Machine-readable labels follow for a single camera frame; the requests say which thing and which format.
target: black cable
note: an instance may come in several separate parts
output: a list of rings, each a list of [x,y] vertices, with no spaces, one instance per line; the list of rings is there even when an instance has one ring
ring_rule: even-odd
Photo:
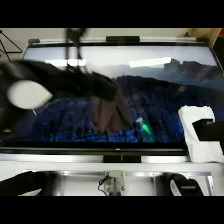
[[[107,194],[106,194],[105,191],[103,191],[103,190],[100,189],[100,186],[101,186],[105,181],[107,181],[108,179],[110,179],[110,177],[109,177],[109,176],[105,176],[102,180],[99,181],[99,186],[98,186],[98,190],[101,191],[101,192],[103,192],[103,193],[105,194],[105,196],[107,196]]]

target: white cloth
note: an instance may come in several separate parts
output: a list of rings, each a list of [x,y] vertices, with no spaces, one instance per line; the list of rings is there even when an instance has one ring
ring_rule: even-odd
[[[211,107],[184,106],[178,114],[184,128],[185,141],[193,163],[219,162],[224,163],[224,155],[220,142],[200,141],[192,123],[201,119],[213,119]]]

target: tv screen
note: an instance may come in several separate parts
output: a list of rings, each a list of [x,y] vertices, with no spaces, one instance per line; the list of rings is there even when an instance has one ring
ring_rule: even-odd
[[[71,65],[76,49],[70,47]],[[182,106],[210,106],[217,121],[224,120],[224,79],[220,66],[206,45],[147,44],[84,45],[82,65],[114,79],[127,101],[131,128],[111,135],[94,129],[90,98],[54,100],[27,114],[11,135],[19,142],[150,143],[184,145],[178,110]],[[65,68],[65,46],[34,45],[24,59]]]

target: green light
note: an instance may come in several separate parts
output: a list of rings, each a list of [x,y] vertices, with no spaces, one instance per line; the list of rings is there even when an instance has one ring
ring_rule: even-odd
[[[146,131],[149,135],[152,134],[152,131],[150,130],[150,128],[149,128],[146,124],[143,124],[143,125],[142,125],[142,129],[143,129],[144,131]]]

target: metal bracket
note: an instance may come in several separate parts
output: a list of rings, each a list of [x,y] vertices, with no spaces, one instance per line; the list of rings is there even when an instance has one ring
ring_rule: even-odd
[[[124,196],[125,180],[124,172],[121,170],[106,171],[105,176],[110,178],[104,183],[104,190],[108,196]]]

